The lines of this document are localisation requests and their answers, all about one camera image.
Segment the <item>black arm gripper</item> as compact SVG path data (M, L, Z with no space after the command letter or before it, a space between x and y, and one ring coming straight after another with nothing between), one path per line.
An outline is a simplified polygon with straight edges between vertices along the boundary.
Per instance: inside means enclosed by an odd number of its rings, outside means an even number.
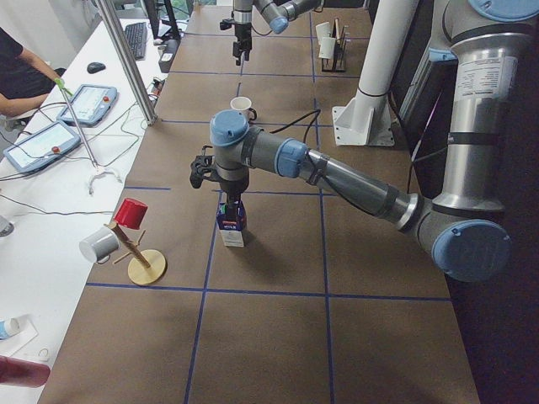
M227 193L225 217L227 221L238 222L238 211L241 194L248 188L248 175L240 178L225 178L219 174L214 179L220 184L221 190Z
M252 50L252 23L234 23L235 36L237 41L233 43L233 57L235 64L241 66L244 61L249 61L250 51Z

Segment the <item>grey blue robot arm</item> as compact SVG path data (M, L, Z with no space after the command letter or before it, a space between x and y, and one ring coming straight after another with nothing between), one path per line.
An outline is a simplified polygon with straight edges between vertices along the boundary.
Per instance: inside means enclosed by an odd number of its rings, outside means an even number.
M240 66L242 61L248 61L252 50L253 8L258 10L271 32L280 34L291 21L296 20L303 13L322 9L323 5L324 1L321 0L284 1L281 5L270 0L234 1L231 18L223 19L220 27L222 30L234 28L236 41L232 45L232 55L236 65Z
M458 281L521 283L538 276L538 158L499 131L495 95L460 98L453 109L444 190L429 199L404 188L402 150L318 146L249 127L237 112L211 122L215 155L202 176L221 185L225 240L211 285L292 290L308 268L329 271L334 294L398 282L427 293L444 275Z

